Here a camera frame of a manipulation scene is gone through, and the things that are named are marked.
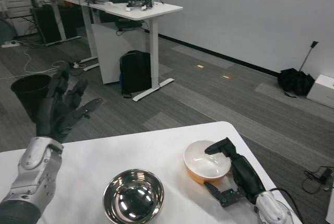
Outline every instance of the desk surface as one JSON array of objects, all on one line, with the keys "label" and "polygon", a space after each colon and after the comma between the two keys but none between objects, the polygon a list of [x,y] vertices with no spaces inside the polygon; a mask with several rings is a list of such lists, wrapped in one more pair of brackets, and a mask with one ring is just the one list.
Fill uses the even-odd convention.
[{"label": "desk surface", "polygon": [[[227,122],[85,140],[64,144],[55,197],[38,223],[110,224],[102,207],[105,187],[117,174],[141,168],[156,174],[165,189],[162,212],[151,224],[256,224],[257,216],[247,200],[223,209],[184,168],[183,152],[189,144],[201,139],[217,142],[226,137],[249,160],[265,188],[275,187],[238,132]],[[0,153],[0,198],[5,197],[16,178],[17,163],[23,153],[23,149]],[[224,178],[219,186],[221,190],[231,187],[236,189],[231,177]],[[279,192],[274,194],[288,206]]]},{"label": "desk surface", "polygon": [[122,18],[127,18],[131,20],[143,20],[143,19],[149,19],[156,16],[161,16],[164,14],[173,13],[175,11],[180,11],[183,9],[181,6],[174,6],[170,4],[163,4],[159,2],[155,2],[155,5],[152,9],[147,9],[145,11],[142,11],[140,7],[134,7],[132,11],[126,11],[126,5],[127,3],[119,3],[119,4],[92,4],[89,5],[84,0],[64,0],[68,1],[77,5],[81,6],[89,6],[98,10],[102,10],[108,14],[117,15]]}]

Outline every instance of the black trash can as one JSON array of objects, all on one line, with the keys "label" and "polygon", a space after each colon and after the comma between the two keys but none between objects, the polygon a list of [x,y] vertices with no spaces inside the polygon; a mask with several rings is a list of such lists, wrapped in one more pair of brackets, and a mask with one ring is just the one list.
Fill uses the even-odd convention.
[{"label": "black trash can", "polygon": [[46,96],[50,81],[50,76],[36,74],[19,79],[11,86],[11,90],[19,98],[34,123],[41,100]]}]

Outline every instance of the bowl rim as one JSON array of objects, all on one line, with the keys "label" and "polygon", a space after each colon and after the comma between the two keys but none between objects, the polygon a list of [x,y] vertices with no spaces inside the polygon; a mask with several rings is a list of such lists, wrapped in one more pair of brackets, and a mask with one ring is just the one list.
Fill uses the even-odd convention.
[{"label": "bowl rim", "polygon": [[150,171],[148,171],[148,170],[146,170],[146,169],[141,169],[141,168],[128,169],[128,170],[123,171],[122,173],[119,173],[118,175],[116,175],[116,176],[115,176],[115,177],[114,177],[114,178],[107,184],[107,186],[105,187],[105,189],[104,189],[104,191],[103,191],[102,207],[103,207],[103,209],[104,209],[104,213],[105,213],[106,217],[107,217],[108,220],[110,220],[112,223],[117,224],[117,222],[115,222],[114,220],[112,220],[112,219],[109,217],[109,215],[107,214],[106,209],[105,209],[105,207],[104,207],[104,197],[105,197],[105,193],[106,193],[108,187],[110,186],[110,184],[111,184],[116,178],[118,178],[120,175],[122,175],[122,174],[124,174],[124,173],[130,172],[130,171],[135,171],[135,170],[136,170],[136,171],[141,171],[141,172],[146,172],[146,173],[151,174],[155,179],[158,180],[159,184],[161,185],[161,192],[162,192],[162,194],[161,194],[161,198],[162,198],[162,201],[161,201],[161,207],[160,207],[159,210],[155,213],[155,215],[152,215],[151,218],[149,218],[148,220],[146,220],[146,221],[143,222],[143,223],[146,223],[146,222],[150,221],[154,216],[157,216],[157,215],[161,212],[161,210],[162,210],[162,208],[163,208],[163,205],[164,205],[164,198],[165,198],[165,189],[164,189],[163,184],[162,184],[161,180],[159,179],[159,177],[157,177],[154,173],[152,173],[152,172],[150,172]]},{"label": "bowl rim", "polygon": [[183,162],[184,162],[184,164],[187,166],[187,168],[188,168],[192,173],[194,173],[195,175],[197,175],[197,176],[199,176],[199,177],[202,177],[202,178],[204,178],[204,179],[214,180],[214,179],[219,179],[219,178],[224,177],[224,176],[229,172],[229,170],[231,169],[231,165],[232,165],[232,163],[231,163],[231,159],[229,159],[229,161],[230,161],[230,168],[229,168],[229,170],[228,170],[225,174],[218,175],[218,176],[205,176],[205,175],[203,175],[203,174],[199,174],[198,172],[195,172],[193,169],[190,168],[189,164],[188,164],[187,161],[186,161],[186,157],[185,157],[185,155],[186,155],[186,152],[187,152],[188,148],[189,148],[192,144],[194,144],[194,143],[196,143],[196,142],[211,142],[211,143],[215,143],[215,142],[213,142],[213,141],[211,141],[211,140],[207,140],[207,139],[196,140],[196,141],[190,143],[190,144],[187,146],[186,150],[184,150],[184,152],[183,152]]}]

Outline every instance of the power strip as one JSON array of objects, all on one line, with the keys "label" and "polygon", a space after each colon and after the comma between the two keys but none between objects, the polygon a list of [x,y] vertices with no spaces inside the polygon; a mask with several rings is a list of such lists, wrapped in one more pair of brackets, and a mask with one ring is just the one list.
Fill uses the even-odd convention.
[{"label": "power strip", "polygon": [[12,48],[14,46],[20,46],[21,44],[16,41],[6,41],[3,45],[1,45],[2,48]]}]

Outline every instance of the desk foot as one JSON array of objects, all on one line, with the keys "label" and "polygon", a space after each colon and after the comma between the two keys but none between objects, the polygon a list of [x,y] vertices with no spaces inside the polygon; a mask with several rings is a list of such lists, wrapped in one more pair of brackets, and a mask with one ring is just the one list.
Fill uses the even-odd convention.
[{"label": "desk foot", "polygon": [[95,67],[98,67],[98,66],[100,66],[100,64],[99,64],[99,63],[96,63],[96,64],[94,64],[94,65],[85,67],[83,70],[84,70],[84,71],[88,71],[88,70],[91,70],[92,68],[95,68]]},{"label": "desk foot", "polygon": [[154,91],[159,90],[160,88],[166,86],[167,84],[169,84],[169,83],[171,83],[173,81],[174,81],[174,79],[169,78],[169,79],[163,81],[162,83],[160,83],[157,88],[150,88],[150,89],[146,90],[145,92],[142,92],[141,94],[139,94],[136,97],[134,97],[133,100],[137,102],[138,100],[146,97],[147,95],[153,93]]},{"label": "desk foot", "polygon": [[66,42],[66,41],[76,40],[76,39],[81,39],[81,36],[75,36],[73,38],[68,38],[66,40],[58,40],[58,41],[51,42],[51,43],[48,43],[48,44],[45,44],[45,45],[49,46],[49,45],[61,44],[61,43]]},{"label": "desk foot", "polygon": [[81,63],[84,63],[84,62],[87,62],[87,61],[95,60],[96,58],[97,58],[97,57],[84,58],[84,59],[81,60],[81,61],[77,61],[76,64],[81,64]]}]

